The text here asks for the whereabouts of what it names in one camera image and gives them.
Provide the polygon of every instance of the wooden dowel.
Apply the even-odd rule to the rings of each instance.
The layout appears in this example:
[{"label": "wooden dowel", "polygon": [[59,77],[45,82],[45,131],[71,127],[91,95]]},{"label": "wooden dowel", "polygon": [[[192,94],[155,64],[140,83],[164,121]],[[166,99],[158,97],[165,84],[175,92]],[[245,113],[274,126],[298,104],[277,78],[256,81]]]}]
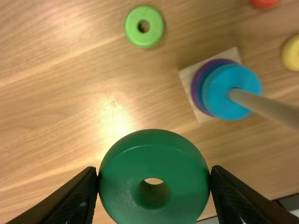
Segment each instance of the wooden dowel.
[{"label": "wooden dowel", "polygon": [[299,110],[293,106],[240,89],[232,89],[228,97],[255,113],[299,130]]}]

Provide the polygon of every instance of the wooden block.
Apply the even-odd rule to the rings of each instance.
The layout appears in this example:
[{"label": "wooden block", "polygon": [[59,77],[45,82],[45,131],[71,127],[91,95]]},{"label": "wooden block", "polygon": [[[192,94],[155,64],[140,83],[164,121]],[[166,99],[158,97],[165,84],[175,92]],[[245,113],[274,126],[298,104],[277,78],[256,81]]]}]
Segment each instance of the wooden block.
[{"label": "wooden block", "polygon": [[179,71],[179,77],[181,79],[181,82],[183,84],[184,90],[187,94],[189,103],[191,105],[191,108],[194,112],[195,118],[198,121],[199,124],[203,124],[207,121],[210,121],[212,119],[216,119],[213,118],[211,116],[205,115],[203,112],[201,112],[196,105],[194,104],[193,100],[192,100],[192,96],[191,96],[191,82],[193,80],[193,77],[195,75],[195,73],[197,72],[197,70],[203,66],[205,63],[214,60],[214,59],[220,59],[220,58],[224,58],[224,59],[229,59],[232,61],[235,61],[239,64],[242,64],[241,62],[241,58],[238,52],[237,48],[231,48],[227,51],[224,51],[218,55],[215,55],[211,58],[208,58],[202,62],[198,62],[196,64],[190,65],[189,67],[182,69]]}]

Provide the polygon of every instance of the blue ring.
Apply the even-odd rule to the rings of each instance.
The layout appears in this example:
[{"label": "blue ring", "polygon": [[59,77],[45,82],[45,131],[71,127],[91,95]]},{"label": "blue ring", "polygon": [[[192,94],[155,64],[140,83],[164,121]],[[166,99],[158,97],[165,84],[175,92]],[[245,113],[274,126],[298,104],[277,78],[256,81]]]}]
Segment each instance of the blue ring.
[{"label": "blue ring", "polygon": [[228,98],[231,89],[238,88],[257,95],[262,94],[262,85],[249,69],[238,64],[218,67],[205,79],[201,91],[204,107],[215,117],[239,120],[251,111]]}]

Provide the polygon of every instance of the purple ring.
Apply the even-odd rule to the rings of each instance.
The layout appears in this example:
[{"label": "purple ring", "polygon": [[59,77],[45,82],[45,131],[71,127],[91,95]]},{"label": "purple ring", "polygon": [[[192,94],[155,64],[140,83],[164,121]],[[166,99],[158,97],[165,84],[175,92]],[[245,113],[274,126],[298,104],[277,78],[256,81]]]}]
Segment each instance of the purple ring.
[{"label": "purple ring", "polygon": [[192,83],[191,83],[191,96],[193,99],[194,104],[196,107],[202,111],[203,113],[212,116],[213,115],[203,106],[200,95],[199,94],[199,89],[202,87],[202,82],[206,79],[206,77],[216,68],[225,65],[225,64],[231,64],[231,63],[236,63],[232,60],[228,59],[214,59],[203,66],[200,67],[200,69],[195,73]]}]

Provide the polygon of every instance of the wood grain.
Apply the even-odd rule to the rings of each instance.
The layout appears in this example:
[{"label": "wood grain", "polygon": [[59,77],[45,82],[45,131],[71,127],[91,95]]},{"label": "wood grain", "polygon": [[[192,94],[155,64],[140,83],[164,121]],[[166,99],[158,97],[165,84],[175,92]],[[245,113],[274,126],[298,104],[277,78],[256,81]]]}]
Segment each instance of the wood grain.
[{"label": "wood grain", "polygon": [[[155,49],[131,45],[128,11],[158,8]],[[231,47],[266,96],[299,106],[299,75],[279,59],[299,33],[297,0],[269,11],[240,0],[0,1],[0,223],[51,194],[135,130],[161,128],[196,144],[269,199],[299,192],[298,133],[253,114],[199,126],[178,71]],[[212,201],[201,218],[215,215]],[[95,223],[112,224],[100,200]]]}]

